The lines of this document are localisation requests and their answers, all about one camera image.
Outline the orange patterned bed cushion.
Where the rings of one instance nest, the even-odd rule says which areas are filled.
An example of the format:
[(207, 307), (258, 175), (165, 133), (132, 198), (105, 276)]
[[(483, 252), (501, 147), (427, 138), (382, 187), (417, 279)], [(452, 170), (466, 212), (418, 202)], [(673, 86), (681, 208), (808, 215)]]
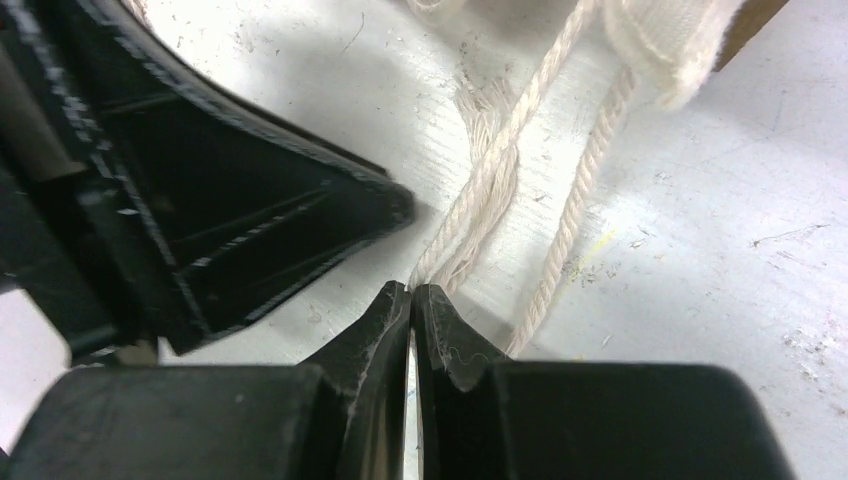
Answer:
[(742, 1), (579, 1), (531, 81), (538, 103), (582, 29), (600, 14), (624, 65), (658, 90), (674, 110), (688, 103), (715, 67)]

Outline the wooden pet bed frame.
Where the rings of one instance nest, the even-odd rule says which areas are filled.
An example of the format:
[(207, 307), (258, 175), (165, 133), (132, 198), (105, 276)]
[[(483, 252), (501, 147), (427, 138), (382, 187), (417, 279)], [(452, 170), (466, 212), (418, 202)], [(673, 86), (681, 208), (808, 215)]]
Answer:
[(745, 1), (726, 32), (712, 71), (721, 71), (787, 3), (788, 0)]

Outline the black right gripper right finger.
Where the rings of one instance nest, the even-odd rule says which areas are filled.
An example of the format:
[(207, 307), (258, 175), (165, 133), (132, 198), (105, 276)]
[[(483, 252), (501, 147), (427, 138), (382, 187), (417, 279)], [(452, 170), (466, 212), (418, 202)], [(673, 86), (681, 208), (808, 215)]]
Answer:
[(752, 391), (717, 366), (517, 361), (435, 285), (411, 301), (424, 479), (790, 479)]

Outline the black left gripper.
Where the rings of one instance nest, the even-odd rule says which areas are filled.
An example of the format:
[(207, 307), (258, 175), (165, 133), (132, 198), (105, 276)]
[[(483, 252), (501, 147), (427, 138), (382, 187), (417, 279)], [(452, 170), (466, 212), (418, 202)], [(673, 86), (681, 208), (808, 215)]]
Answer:
[(1, 12), (1, 282), (73, 367), (242, 330), (415, 216), (384, 169), (202, 78), (116, 1)]

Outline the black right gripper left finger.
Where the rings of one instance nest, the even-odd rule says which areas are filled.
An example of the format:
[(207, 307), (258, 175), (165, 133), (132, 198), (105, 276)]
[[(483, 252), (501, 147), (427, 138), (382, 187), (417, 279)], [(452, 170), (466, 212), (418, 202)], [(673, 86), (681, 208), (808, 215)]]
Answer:
[(399, 479), (411, 295), (386, 283), (295, 365), (87, 367), (46, 393), (7, 479)]

